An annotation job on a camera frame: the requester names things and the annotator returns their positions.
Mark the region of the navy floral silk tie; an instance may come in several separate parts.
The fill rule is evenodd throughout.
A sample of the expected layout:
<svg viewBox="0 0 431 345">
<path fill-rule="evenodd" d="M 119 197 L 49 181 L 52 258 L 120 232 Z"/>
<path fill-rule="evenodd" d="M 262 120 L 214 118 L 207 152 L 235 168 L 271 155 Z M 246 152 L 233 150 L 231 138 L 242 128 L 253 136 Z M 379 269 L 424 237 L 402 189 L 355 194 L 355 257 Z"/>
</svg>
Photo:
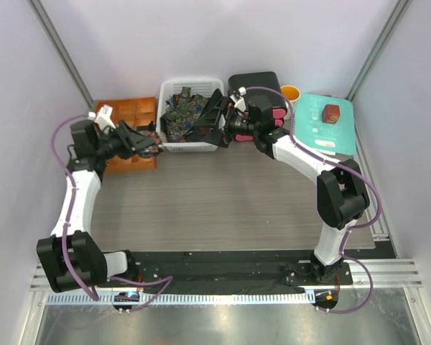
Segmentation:
<svg viewBox="0 0 431 345">
<path fill-rule="evenodd" d="M 154 141 L 153 144 L 149 144 L 145 148 L 139 150 L 139 156 L 141 158 L 153 158 L 164 152 L 163 143 L 158 133 L 151 131 L 140 131 L 140 134 L 153 139 Z"/>
</svg>

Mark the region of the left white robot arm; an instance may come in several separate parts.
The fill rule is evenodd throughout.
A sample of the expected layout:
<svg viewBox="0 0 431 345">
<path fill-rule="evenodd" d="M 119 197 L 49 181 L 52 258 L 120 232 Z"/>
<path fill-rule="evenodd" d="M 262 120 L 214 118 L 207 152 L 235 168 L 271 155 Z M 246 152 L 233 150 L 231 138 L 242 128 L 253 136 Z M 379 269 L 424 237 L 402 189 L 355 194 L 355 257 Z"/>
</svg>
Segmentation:
<svg viewBox="0 0 431 345">
<path fill-rule="evenodd" d="M 108 278 L 113 276 L 129 287 L 139 276 L 130 251 L 104 254 L 91 236 L 94 203 L 107 163 L 115 157 L 156 157 L 162 152 L 162 142 L 153 123 L 136 128 L 125 121 L 101 126 L 81 116 L 67 123 L 73 143 L 68 146 L 70 159 L 61 162 L 67 183 L 65 199 L 51 235 L 37 242 L 36 251 L 54 292 L 80 288 L 97 300 L 96 286 Z"/>
</svg>

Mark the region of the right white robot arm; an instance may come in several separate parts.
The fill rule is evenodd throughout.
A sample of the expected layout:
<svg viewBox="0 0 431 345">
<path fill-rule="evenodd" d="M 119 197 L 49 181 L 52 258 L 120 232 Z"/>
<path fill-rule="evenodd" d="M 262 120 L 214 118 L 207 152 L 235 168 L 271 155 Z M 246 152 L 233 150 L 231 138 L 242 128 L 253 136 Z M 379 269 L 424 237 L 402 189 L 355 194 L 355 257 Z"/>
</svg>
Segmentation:
<svg viewBox="0 0 431 345">
<path fill-rule="evenodd" d="M 241 87 L 229 96 L 216 91 L 191 131 L 218 147 L 228 147 L 237 135 L 250 136 L 258 151 L 293 167 L 315 184 L 323 226 L 310 256 L 310 275 L 320 284 L 334 282 L 343 264 L 348 232 L 370 204 L 358 163 L 352 159 L 340 162 L 306 146 L 292 130 L 276 124 L 267 97 L 247 101 L 250 91 L 276 92 L 264 86 Z"/>
</svg>

